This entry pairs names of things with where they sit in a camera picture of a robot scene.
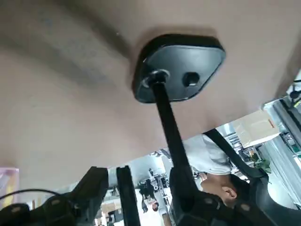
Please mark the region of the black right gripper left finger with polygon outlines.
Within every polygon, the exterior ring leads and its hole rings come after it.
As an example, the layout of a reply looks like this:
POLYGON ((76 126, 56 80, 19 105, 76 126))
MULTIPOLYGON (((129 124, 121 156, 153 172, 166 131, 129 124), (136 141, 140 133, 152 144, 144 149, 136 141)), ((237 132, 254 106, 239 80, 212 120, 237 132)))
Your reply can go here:
POLYGON ((109 187, 108 170, 91 167, 70 192, 23 189, 1 197, 42 192, 51 194, 41 206, 31 210, 26 203, 14 203, 0 211, 2 226, 92 226, 109 187))

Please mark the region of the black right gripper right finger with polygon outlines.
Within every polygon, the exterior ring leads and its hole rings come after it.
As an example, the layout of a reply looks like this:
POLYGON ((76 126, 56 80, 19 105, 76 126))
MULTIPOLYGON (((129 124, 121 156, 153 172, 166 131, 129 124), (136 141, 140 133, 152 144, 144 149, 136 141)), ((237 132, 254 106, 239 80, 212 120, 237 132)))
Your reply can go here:
POLYGON ((275 226, 268 216, 250 202, 238 201, 227 207, 213 194, 198 190, 189 166, 170 171, 172 202, 170 215, 177 226, 275 226))

